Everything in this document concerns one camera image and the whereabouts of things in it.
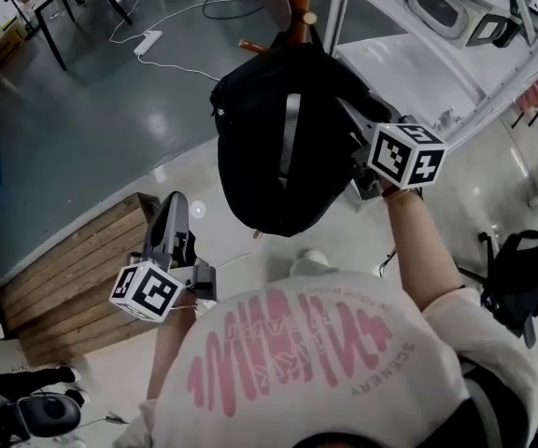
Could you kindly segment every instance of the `black cable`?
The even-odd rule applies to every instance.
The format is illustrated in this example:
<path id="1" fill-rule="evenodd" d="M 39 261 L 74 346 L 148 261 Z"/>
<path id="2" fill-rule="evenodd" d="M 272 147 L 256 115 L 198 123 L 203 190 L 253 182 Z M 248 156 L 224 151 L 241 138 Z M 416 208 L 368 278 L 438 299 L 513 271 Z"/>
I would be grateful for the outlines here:
<path id="1" fill-rule="evenodd" d="M 243 13 L 241 15 L 232 15 L 231 17 L 214 17 L 213 15 L 209 15 L 208 13 L 206 13 L 206 7 L 208 5 L 210 0 L 205 0 L 205 2 L 203 3 L 203 15 L 205 15 L 205 17 L 207 17 L 208 19 L 210 20 L 236 20 L 236 19 L 243 19 L 244 17 L 247 17 L 248 15 L 252 15 L 253 13 L 257 13 L 258 11 L 261 11 L 263 9 L 263 6 L 261 5 L 260 7 L 258 8 L 255 8 L 254 10 L 248 12 L 248 13 Z"/>
<path id="2" fill-rule="evenodd" d="M 98 420 L 94 420 L 90 423 L 85 423 L 84 425 L 80 425 L 74 429 L 79 429 L 79 428 L 82 428 L 82 427 L 87 427 L 88 425 L 92 425 L 94 423 L 99 423 L 99 422 L 108 422 L 108 423 L 113 423 L 115 425 L 130 425 L 128 422 L 122 420 L 121 418 L 119 418 L 118 416 L 106 416 L 105 418 L 99 418 Z"/>
<path id="3" fill-rule="evenodd" d="M 79 429 L 79 428 L 82 428 L 82 427 L 87 427 L 88 425 L 92 425 L 94 423 L 99 423 L 99 422 L 106 422 L 107 419 L 106 418 L 99 418 L 98 420 L 94 420 L 93 422 L 90 422 L 90 423 L 85 423 L 84 425 L 80 425 L 74 429 Z"/>
<path id="4" fill-rule="evenodd" d="M 397 253 L 398 249 L 394 247 L 389 253 L 388 258 L 385 259 L 385 261 L 379 266 L 379 277 L 383 278 L 386 266 L 391 262 L 391 260 L 396 256 Z"/>

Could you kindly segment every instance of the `white metal frame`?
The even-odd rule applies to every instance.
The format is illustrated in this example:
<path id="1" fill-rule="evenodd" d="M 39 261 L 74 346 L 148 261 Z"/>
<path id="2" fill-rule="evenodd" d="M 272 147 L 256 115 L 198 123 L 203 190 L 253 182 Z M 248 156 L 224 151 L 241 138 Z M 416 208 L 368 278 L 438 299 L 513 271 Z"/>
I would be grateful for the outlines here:
<path id="1" fill-rule="evenodd" d="M 337 42 L 346 15 L 347 1 L 332 0 L 324 41 L 324 48 L 331 55 L 334 55 L 337 49 Z M 442 64 L 455 75 L 474 102 L 474 110 L 444 134 L 450 150 L 459 147 L 477 134 L 538 78 L 538 37 L 532 41 L 528 53 L 525 52 L 524 58 L 514 70 L 500 81 L 492 91 L 485 93 L 469 69 L 457 58 L 458 53 L 450 49 L 449 43 L 422 23 L 418 17 L 414 18 L 408 11 L 403 11 L 399 2 L 396 3 L 393 0 L 366 1 L 392 18 L 409 34 L 426 44 L 428 49 L 441 60 Z M 525 0 L 517 0 L 517 2 L 520 7 L 526 7 Z M 527 17 L 525 27 L 528 39 L 531 40 L 534 38 L 534 31 L 530 17 Z"/>

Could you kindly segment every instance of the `power strip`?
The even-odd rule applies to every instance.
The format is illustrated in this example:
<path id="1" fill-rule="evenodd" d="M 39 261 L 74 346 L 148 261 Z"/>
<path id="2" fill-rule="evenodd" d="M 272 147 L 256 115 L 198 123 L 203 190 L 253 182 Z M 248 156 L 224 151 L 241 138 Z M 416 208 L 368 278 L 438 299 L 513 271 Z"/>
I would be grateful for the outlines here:
<path id="1" fill-rule="evenodd" d="M 146 54 L 147 51 L 150 50 L 150 47 L 157 43 L 157 40 L 161 38 L 162 35 L 163 32 L 160 32 L 158 30 L 151 30 L 149 32 L 145 32 L 145 39 L 140 42 L 140 45 L 138 45 L 134 49 L 134 55 L 138 57 Z"/>

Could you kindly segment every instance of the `white floor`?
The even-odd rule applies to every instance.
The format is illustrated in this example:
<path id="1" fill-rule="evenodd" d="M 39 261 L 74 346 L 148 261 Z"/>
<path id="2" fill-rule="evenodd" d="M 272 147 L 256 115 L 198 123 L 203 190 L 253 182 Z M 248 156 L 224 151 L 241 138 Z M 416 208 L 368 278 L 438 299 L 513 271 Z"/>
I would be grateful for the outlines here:
<path id="1" fill-rule="evenodd" d="M 527 205 L 538 190 L 538 127 L 527 128 L 526 122 L 521 122 L 510 131 L 515 117 L 514 111 L 508 110 L 450 155 L 437 185 L 424 194 L 457 262 L 477 271 L 482 271 L 485 264 L 484 247 L 476 238 L 479 232 L 494 231 L 502 242 L 511 232 L 538 230 L 538 208 Z M 217 170 L 216 141 L 210 141 L 99 204 L 43 246 L 41 252 L 73 231 L 74 226 L 136 190 L 161 198 L 180 190 L 191 203 L 205 204 L 205 216 L 191 218 L 191 230 L 197 236 L 198 255 L 216 267 L 222 266 L 218 270 L 220 299 L 287 276 L 290 262 L 301 249 L 318 248 L 333 266 L 362 271 L 378 266 L 393 248 L 384 204 L 377 201 L 359 208 L 349 194 L 339 198 L 325 217 L 303 234 L 290 239 L 271 235 L 264 235 L 260 241 L 253 239 L 253 230 L 232 215 L 225 201 Z M 392 284 L 400 284 L 395 260 L 388 266 L 386 277 Z M 151 331 L 74 361 L 83 372 L 81 386 L 92 397 L 83 411 L 83 423 L 108 413 L 130 420 L 137 413 L 137 404 L 145 397 L 154 337 Z M 538 355 L 538 344 L 534 350 Z M 0 343 L 0 371 L 18 370 L 23 363 L 14 342 Z M 88 446 L 109 446 L 122 430 L 105 422 L 96 423 L 63 441 L 32 441 L 31 446 L 67 446 L 73 438 Z"/>

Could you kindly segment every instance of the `white cable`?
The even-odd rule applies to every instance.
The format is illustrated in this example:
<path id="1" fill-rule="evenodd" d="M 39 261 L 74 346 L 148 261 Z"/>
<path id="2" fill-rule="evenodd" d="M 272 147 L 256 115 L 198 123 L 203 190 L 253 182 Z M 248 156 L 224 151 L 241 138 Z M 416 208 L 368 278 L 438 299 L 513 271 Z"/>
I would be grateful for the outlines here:
<path id="1" fill-rule="evenodd" d="M 263 236 L 263 234 L 261 234 L 261 238 L 259 239 L 259 243 L 257 244 L 257 246 L 253 250 L 251 250 L 250 252 L 247 252 L 246 254 L 242 254 L 241 256 L 238 256 L 237 258 L 234 258 L 232 260 L 228 260 L 227 262 L 225 262 L 225 263 L 223 263 L 221 265 L 218 265 L 215 268 L 215 270 L 218 271 L 222 267 L 226 267 L 226 266 L 230 265 L 232 262 L 236 262 L 237 260 L 245 259 L 248 256 L 252 256 L 255 252 L 257 252 L 257 250 L 259 250 L 259 247 L 261 247 L 262 236 Z"/>
<path id="2" fill-rule="evenodd" d="M 177 11 L 176 13 L 172 13 L 171 15 L 168 15 L 167 17 L 162 18 L 161 20 L 157 21 L 157 23 L 155 23 L 154 25 L 151 25 L 149 28 L 147 28 L 147 30 L 145 30 L 143 33 L 139 35 L 128 36 L 128 38 L 126 38 L 125 40 L 120 40 L 120 41 L 114 40 L 113 37 L 115 36 L 116 32 L 120 29 L 121 25 L 124 22 L 124 20 L 122 20 L 120 21 L 120 23 L 118 23 L 118 26 L 114 28 L 113 33 L 109 37 L 109 41 L 111 43 L 121 44 L 121 43 L 126 43 L 127 41 L 130 41 L 130 40 L 134 40 L 135 38 L 140 38 L 141 36 L 145 36 L 146 32 L 149 32 L 150 30 L 160 25 L 164 21 L 169 20 L 179 15 L 180 13 L 184 13 L 185 11 L 192 10 L 193 8 L 203 7 L 205 5 L 214 5 L 214 4 L 221 4 L 221 3 L 227 3 L 227 2 L 242 2 L 242 1 L 245 1 L 245 0 L 211 0 L 211 1 L 205 1 L 202 4 L 191 5 L 190 7 L 182 8 L 180 11 Z M 130 12 L 128 13 L 128 16 L 134 13 L 137 5 L 138 5 L 138 0 L 134 0 L 134 6 L 132 7 L 132 10 L 130 10 Z M 144 60 L 142 60 L 142 58 L 140 58 L 140 55 L 138 55 L 137 58 L 138 58 L 138 61 L 140 61 L 142 64 L 152 64 L 155 66 L 159 66 L 160 68 L 176 68 L 177 70 L 185 71 L 187 73 L 198 73 L 199 75 L 203 75 L 204 77 L 212 79 L 213 81 L 219 81 L 219 78 L 212 77 L 208 73 L 205 73 L 204 71 L 183 68 L 182 66 L 178 66 L 177 64 L 160 64 L 160 63 L 155 63 L 155 62 L 145 62 Z"/>
<path id="3" fill-rule="evenodd" d="M 128 16 L 132 15 L 134 13 L 134 11 L 136 10 L 136 6 L 138 5 L 138 0 L 134 0 L 134 6 L 132 7 L 132 10 L 130 10 L 130 12 L 128 13 Z M 127 41 L 130 41 L 134 38 L 138 38 L 140 36 L 143 36 L 145 34 L 145 32 L 143 32 L 142 34 L 140 35 L 134 35 L 134 36 L 130 36 L 129 38 L 126 38 L 125 40 L 122 40 L 122 41 L 116 41 L 113 39 L 113 37 L 115 36 L 116 32 L 118 31 L 118 29 L 121 27 L 121 24 L 124 22 L 124 20 L 120 21 L 120 23 L 118 24 L 117 27 L 114 28 L 113 30 L 113 33 L 111 34 L 111 36 L 109 37 L 109 41 L 111 43 L 126 43 Z"/>
<path id="4" fill-rule="evenodd" d="M 196 307 L 198 307 L 198 305 L 196 305 L 196 304 L 194 304 L 194 305 L 179 305 L 178 307 L 172 307 L 169 310 L 196 309 Z"/>
<path id="5" fill-rule="evenodd" d="M 191 70 L 189 68 L 183 68 L 181 66 L 177 66 L 176 64 L 160 64 L 160 63 L 155 63 L 155 62 L 145 62 L 144 60 L 142 60 L 142 58 L 140 58 L 140 55 L 138 55 L 138 61 L 140 61 L 142 64 L 153 64 L 155 66 L 159 66 L 160 68 L 176 68 L 177 70 L 182 70 L 188 73 L 198 73 L 199 75 L 203 75 L 204 77 L 212 79 L 213 81 L 219 81 L 219 78 L 212 77 L 208 73 L 205 73 L 204 71 Z"/>
<path id="6" fill-rule="evenodd" d="M 147 30 L 145 30 L 143 33 L 141 33 L 140 35 L 134 35 L 134 36 L 129 36 L 128 38 L 126 38 L 125 40 L 122 40 L 122 41 L 116 41 L 116 40 L 112 40 L 113 36 L 116 34 L 116 32 L 118 31 L 118 29 L 121 27 L 121 25 L 123 24 L 123 20 L 120 22 L 120 24 L 115 28 L 115 30 L 113 31 L 113 34 L 111 34 L 111 37 L 109 38 L 109 41 L 111 43 L 125 43 L 127 41 L 130 41 L 132 40 L 133 38 L 138 38 L 140 36 L 144 36 L 146 32 L 152 30 L 153 28 L 155 28 L 156 26 L 160 25 L 161 23 L 163 23 L 164 21 L 168 20 L 168 19 L 171 19 L 171 18 L 174 18 L 176 17 L 177 15 L 179 15 L 180 13 L 184 13 L 185 11 L 188 11 L 188 10 L 192 10 L 193 8 L 198 8 L 198 7 L 202 7 L 204 5 L 215 5 L 215 4 L 223 4 L 223 3 L 227 3 L 227 2 L 242 2 L 242 1 L 245 1 L 245 0 L 211 0 L 209 2 L 203 2 L 202 4 L 196 4 L 196 5 L 191 5 L 190 7 L 186 7 L 186 8 L 182 8 L 180 11 L 177 11 L 176 13 L 172 13 L 171 15 L 167 15 L 167 17 L 164 17 L 162 18 L 161 20 L 157 21 L 157 23 L 155 23 L 154 25 L 151 25 L 149 28 L 147 28 Z M 135 11 L 136 9 L 136 6 L 138 5 L 138 0 L 136 0 L 132 10 L 130 10 L 130 13 L 128 13 L 128 16 L 132 15 L 132 13 Z"/>

